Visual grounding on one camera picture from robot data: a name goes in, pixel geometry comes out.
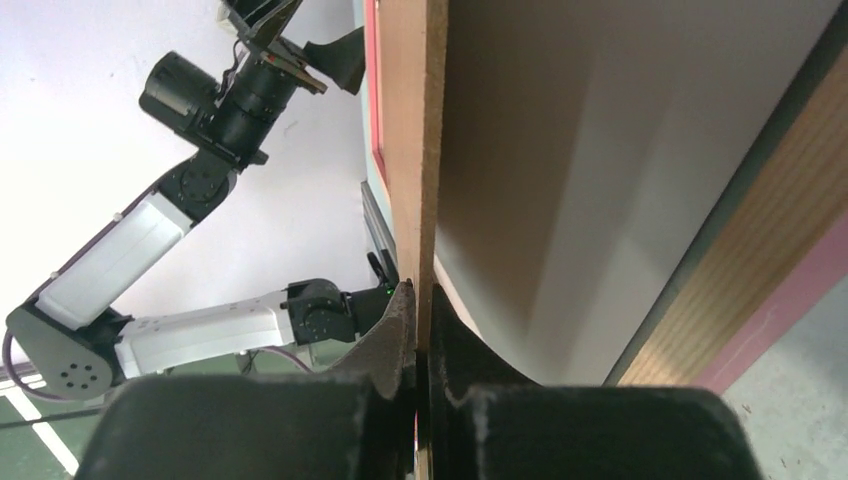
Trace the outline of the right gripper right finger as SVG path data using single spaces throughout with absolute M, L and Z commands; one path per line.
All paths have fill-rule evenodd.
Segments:
M 433 290 L 430 472 L 436 479 L 758 479 L 737 415 L 690 387 L 543 386 Z

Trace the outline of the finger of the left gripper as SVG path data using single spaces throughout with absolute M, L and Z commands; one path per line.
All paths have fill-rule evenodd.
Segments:
M 311 67 L 341 90 L 351 95 L 359 94 L 366 70 L 363 26 L 327 44 L 308 42 L 303 51 Z

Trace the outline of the brown backing board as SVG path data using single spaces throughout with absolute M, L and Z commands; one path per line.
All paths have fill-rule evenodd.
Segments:
M 640 1 L 384 1 L 383 157 L 429 342 L 434 263 L 499 345 L 619 352 L 602 279 L 626 170 L 608 153 Z

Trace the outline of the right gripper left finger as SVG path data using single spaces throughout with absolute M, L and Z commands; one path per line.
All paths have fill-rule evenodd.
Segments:
M 403 479 L 414 465 L 414 287 L 328 369 L 147 377 L 119 389 L 80 479 Z

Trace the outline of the orange wooden picture frame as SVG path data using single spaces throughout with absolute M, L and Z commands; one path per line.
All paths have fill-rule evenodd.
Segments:
M 368 2 L 366 11 L 389 193 L 380 116 L 377 12 L 382 2 Z M 835 2 L 836 15 L 600 383 L 698 382 L 722 389 L 731 379 L 723 360 L 741 346 L 746 322 L 766 316 L 779 286 L 800 288 L 802 300 L 812 303 L 822 294 L 818 278 L 846 272 L 847 5 Z M 460 318 L 491 348 L 440 260 L 434 273 L 433 290 L 442 288 Z

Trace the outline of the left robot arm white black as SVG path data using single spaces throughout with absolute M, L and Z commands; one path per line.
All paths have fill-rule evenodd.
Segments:
M 89 401 L 122 383 L 243 351 L 353 343 L 380 320 L 399 278 L 386 249 L 368 254 L 375 287 L 345 292 L 315 278 L 239 302 L 164 316 L 113 304 L 268 156 L 262 144 L 298 90 L 357 94 L 367 36 L 299 45 L 284 32 L 296 1 L 226 1 L 233 62 L 214 77 L 176 52 L 150 71 L 140 108 L 194 147 L 7 316 L 3 379 L 51 402 Z

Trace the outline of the landscape photo print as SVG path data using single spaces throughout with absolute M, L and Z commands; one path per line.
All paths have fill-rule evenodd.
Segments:
M 540 383 L 619 359 L 835 1 L 454 1 L 436 251 Z

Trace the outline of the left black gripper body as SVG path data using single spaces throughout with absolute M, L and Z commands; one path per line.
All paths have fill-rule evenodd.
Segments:
M 247 58 L 221 100 L 220 129 L 269 127 L 294 91 L 327 91 L 328 86 L 307 71 L 310 63 L 304 49 L 283 36 L 300 1 L 224 1 L 222 5 Z

